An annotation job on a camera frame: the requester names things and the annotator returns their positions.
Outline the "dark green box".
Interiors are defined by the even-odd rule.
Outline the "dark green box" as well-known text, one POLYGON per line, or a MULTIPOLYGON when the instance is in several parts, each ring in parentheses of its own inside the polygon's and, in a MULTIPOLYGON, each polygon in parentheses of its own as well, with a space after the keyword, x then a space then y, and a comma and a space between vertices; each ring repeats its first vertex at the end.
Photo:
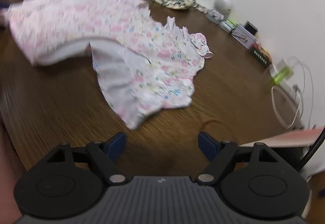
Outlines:
POLYGON ((249 53, 265 68, 269 68, 272 64, 272 58, 271 55, 264 50, 263 48, 260 48, 257 44, 254 44, 251 48, 249 53))

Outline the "pink paper sheet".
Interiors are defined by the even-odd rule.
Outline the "pink paper sheet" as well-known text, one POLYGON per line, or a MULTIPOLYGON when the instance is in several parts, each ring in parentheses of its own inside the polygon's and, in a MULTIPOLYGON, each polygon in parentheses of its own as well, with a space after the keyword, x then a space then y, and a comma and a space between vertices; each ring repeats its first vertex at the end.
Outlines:
POLYGON ((257 140, 255 142, 250 142, 242 144, 242 147, 252 147, 255 143, 260 142, 268 145, 271 148, 291 148, 291 147, 305 147, 312 145, 320 133, 323 131, 324 127, 318 127, 315 129, 308 130, 293 130, 287 133, 272 136, 270 138, 265 138, 257 140))

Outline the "green tissue pack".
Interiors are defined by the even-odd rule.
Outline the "green tissue pack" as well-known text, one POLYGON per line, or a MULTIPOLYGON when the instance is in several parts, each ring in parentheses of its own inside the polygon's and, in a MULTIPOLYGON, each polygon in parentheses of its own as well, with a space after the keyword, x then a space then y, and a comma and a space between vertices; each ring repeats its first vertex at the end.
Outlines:
POLYGON ((225 20, 219 23, 219 27, 221 27, 221 29, 223 29, 227 33, 231 34, 237 27, 237 23, 231 20, 225 20))

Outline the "white robot speaker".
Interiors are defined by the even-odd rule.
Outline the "white robot speaker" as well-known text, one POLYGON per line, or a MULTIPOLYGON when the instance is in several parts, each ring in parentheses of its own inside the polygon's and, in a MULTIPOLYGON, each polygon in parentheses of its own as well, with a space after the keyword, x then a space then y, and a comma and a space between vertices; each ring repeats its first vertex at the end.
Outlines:
POLYGON ((212 9, 208 10, 206 17, 215 24, 220 24, 228 19, 231 11, 231 0, 214 0, 214 6, 212 9))

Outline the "pink floral baby garment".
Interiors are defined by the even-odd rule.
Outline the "pink floral baby garment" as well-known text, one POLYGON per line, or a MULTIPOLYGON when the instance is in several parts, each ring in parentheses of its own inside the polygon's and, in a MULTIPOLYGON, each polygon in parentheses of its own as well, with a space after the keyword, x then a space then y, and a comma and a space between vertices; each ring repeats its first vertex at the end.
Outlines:
POLYGON ((91 55, 105 100, 129 129, 190 105, 193 79, 213 55, 203 34, 152 19, 145 0, 24 0, 1 20, 34 66, 91 55))

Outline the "white power strip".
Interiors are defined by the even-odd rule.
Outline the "white power strip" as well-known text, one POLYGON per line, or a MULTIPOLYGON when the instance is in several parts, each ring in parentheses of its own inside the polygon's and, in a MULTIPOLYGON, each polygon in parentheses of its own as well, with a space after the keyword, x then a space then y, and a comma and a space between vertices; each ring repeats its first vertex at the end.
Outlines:
POLYGON ((296 91, 288 80, 294 75, 294 67, 287 60, 281 59, 277 63, 269 67, 269 72, 273 80, 273 84, 282 88, 291 98, 294 98, 296 91))

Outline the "black small box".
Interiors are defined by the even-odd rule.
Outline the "black small box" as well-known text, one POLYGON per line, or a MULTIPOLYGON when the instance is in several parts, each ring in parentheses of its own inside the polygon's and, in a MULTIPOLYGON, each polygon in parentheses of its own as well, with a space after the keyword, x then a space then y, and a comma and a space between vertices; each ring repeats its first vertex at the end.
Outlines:
POLYGON ((247 21, 244 25, 244 28, 252 35, 256 35, 258 32, 257 27, 255 27, 251 22, 247 21))

